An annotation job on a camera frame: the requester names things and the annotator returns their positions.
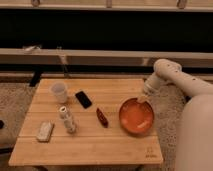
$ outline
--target black phone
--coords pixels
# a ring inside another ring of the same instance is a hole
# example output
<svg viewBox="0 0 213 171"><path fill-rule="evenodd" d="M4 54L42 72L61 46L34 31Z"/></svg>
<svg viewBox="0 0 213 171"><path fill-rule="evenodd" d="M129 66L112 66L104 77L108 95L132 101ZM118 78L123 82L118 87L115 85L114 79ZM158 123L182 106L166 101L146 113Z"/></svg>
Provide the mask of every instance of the black phone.
<svg viewBox="0 0 213 171"><path fill-rule="evenodd" d="M87 97L87 95L83 91L76 93L75 97L78 99L78 101L81 103L81 105L85 109L92 105L92 102L90 101L90 99Z"/></svg>

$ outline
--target logo on table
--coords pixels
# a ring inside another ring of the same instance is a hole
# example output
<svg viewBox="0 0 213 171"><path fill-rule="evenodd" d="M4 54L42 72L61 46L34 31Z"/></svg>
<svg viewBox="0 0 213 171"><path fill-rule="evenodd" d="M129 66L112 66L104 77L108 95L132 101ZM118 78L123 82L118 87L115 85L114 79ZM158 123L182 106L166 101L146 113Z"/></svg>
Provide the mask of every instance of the logo on table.
<svg viewBox="0 0 213 171"><path fill-rule="evenodd" d="M146 158L157 158L157 155L154 154L154 150L152 147L147 147L146 148L146 153L145 153Z"/></svg>

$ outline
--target floor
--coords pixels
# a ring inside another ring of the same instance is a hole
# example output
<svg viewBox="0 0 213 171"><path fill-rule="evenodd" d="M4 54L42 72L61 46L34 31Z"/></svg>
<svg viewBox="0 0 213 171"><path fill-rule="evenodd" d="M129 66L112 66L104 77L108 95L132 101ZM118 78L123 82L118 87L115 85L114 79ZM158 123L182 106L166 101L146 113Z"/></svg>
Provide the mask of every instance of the floor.
<svg viewBox="0 0 213 171"><path fill-rule="evenodd" d="M15 144L16 138L24 121L25 114L31 103L36 87L29 87L30 77L5 78L0 77L0 119L5 122L4 129L0 130L0 147L9 147ZM141 171L173 171L177 142L177 130L181 111L186 103L182 92L172 84L160 88L150 99L155 112L155 127L164 157L160 166L144 166ZM1 171L37 171L33 167L10 167L10 155L0 156ZM88 166L62 167L48 166L48 170L86 170L86 171L128 171L137 166Z"/></svg>

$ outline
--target red object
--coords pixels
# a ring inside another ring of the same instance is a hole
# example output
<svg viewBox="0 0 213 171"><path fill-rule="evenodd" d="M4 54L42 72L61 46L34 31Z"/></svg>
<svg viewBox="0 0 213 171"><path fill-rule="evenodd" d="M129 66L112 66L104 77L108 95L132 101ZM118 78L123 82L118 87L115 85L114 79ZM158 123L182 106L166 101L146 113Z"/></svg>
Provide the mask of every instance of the red object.
<svg viewBox="0 0 213 171"><path fill-rule="evenodd" d="M97 108L96 113L97 113L97 117L98 117L99 121L101 122L101 124L107 128L108 127L107 118L104 116L104 114L101 112L101 110L99 108Z"/></svg>
<svg viewBox="0 0 213 171"><path fill-rule="evenodd" d="M139 103L137 98L131 98L122 104L119 119L129 133L145 134L152 127L154 112L148 102Z"/></svg>
<svg viewBox="0 0 213 171"><path fill-rule="evenodd" d="M3 127L4 127L4 122L0 120L0 129L2 129Z"/></svg>

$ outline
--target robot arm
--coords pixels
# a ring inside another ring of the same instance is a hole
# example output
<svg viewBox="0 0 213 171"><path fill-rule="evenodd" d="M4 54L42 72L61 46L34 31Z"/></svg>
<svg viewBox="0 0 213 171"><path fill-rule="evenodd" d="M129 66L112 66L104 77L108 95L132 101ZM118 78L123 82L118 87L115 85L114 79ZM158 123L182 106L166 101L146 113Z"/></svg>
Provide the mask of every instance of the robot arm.
<svg viewBox="0 0 213 171"><path fill-rule="evenodd" d="M146 94L170 80L192 97L180 120L175 171L213 171L213 85L182 72L179 64L166 59L156 61L154 71L145 81Z"/></svg>
<svg viewBox="0 0 213 171"><path fill-rule="evenodd" d="M199 78L181 71L178 63L167 59L159 59L154 64L154 73L145 81L144 92L150 94L156 91L165 80L172 81L189 97L199 94L213 94L213 86Z"/></svg>

